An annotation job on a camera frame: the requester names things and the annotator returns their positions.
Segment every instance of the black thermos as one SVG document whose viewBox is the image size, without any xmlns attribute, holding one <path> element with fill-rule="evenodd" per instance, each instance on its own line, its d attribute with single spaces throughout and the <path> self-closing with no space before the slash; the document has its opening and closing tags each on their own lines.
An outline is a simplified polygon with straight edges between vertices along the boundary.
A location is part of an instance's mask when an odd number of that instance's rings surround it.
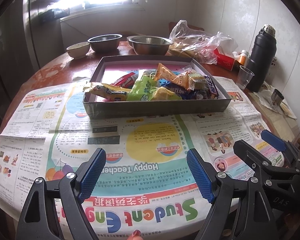
<svg viewBox="0 0 300 240">
<path fill-rule="evenodd" d="M 275 29 L 266 24 L 256 36 L 251 56 L 247 62 L 247 68 L 254 73 L 247 85 L 250 91 L 259 92 L 276 52 Z"/>
</svg>

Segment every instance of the box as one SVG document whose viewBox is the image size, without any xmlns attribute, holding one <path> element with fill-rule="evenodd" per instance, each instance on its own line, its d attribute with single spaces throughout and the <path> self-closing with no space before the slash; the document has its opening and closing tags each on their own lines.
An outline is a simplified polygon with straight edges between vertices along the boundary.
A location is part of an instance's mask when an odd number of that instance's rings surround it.
<svg viewBox="0 0 300 240">
<path fill-rule="evenodd" d="M 198 73 L 210 76 L 218 89 L 219 99 L 105 102 L 101 97 L 85 93 L 83 105 L 89 117 L 91 119 L 103 119 L 170 114 L 203 114 L 223 112 L 229 105 L 231 98 L 224 88 L 197 61 L 185 57 L 156 55 L 103 57 L 90 82 L 111 84 L 129 71 L 157 69 L 159 63 L 173 71 L 191 67 Z"/>
</svg>

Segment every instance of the yellow snack package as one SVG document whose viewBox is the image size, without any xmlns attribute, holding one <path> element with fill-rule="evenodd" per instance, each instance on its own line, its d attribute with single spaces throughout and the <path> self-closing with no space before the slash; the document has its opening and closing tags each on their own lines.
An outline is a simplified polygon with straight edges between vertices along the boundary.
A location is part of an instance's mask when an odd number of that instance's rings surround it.
<svg viewBox="0 0 300 240">
<path fill-rule="evenodd" d="M 182 86 L 185 89 L 189 88 L 189 73 L 187 71 L 180 73 L 179 75 L 176 75 L 161 63 L 159 63 L 158 65 L 158 69 L 155 74 L 154 81 L 158 81 L 159 79 L 165 79 L 179 86 Z"/>
<path fill-rule="evenodd" d="M 126 101 L 131 89 L 112 86 L 99 82 L 90 82 L 85 85 L 83 92 L 106 98 L 110 101 Z"/>
<path fill-rule="evenodd" d="M 181 100 L 182 98 L 178 96 L 175 92 L 170 91 L 164 87 L 159 87 L 152 94 L 151 101 L 153 100 Z"/>
</svg>

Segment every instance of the plastic cup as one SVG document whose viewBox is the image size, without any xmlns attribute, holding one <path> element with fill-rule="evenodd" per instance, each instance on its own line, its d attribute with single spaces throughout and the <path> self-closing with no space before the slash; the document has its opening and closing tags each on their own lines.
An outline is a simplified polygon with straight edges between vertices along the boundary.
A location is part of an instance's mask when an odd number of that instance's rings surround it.
<svg viewBox="0 0 300 240">
<path fill-rule="evenodd" d="M 253 76 L 254 74 L 252 71 L 244 66 L 240 66 L 236 85 L 242 90 L 245 89 Z"/>
</svg>

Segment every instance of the wooden table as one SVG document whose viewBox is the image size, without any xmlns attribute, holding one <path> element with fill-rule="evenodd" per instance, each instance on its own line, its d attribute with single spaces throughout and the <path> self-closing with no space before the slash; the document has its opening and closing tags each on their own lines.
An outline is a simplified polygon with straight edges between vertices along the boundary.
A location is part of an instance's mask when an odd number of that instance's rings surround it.
<svg viewBox="0 0 300 240">
<path fill-rule="evenodd" d="M 10 104 L 4 119 L 2 121 L 0 127 L 0 133 L 6 127 L 8 121 L 10 120 L 11 116 L 13 115 L 14 111 L 17 109 L 18 105 L 20 104 L 23 97 L 30 91 L 49 87 L 49 86 L 56 86 L 65 83 L 71 83 L 73 78 L 75 77 L 91 77 L 94 73 L 99 61 L 104 56 L 118 56 L 118 55 L 135 55 L 134 50 L 129 46 L 128 42 L 123 41 L 120 42 L 120 45 L 116 51 L 106 54 L 98 54 L 95 53 L 92 49 L 90 49 L 89 53 L 86 57 L 82 59 L 73 60 L 67 53 L 62 54 L 61 56 L 55 58 L 43 68 L 41 68 L 37 73 L 35 73 L 27 82 L 25 82 L 15 98 L 13 99 L 12 103 Z M 203 65 L 206 70 L 208 70 L 213 76 L 222 76 L 229 79 L 232 79 L 236 82 L 237 79 L 237 72 L 235 71 L 228 71 L 224 68 L 221 68 L 217 65 Z M 245 89 L 244 93 L 248 96 L 250 101 L 253 103 L 255 108 L 261 112 L 263 120 L 266 122 L 270 130 L 278 135 L 277 130 L 269 121 L 267 116 L 265 115 L 262 107 L 249 95 L 249 90 Z M 6 220 L 9 228 L 9 236 L 12 237 L 14 232 L 13 227 L 13 219 L 6 215 Z"/>
</svg>

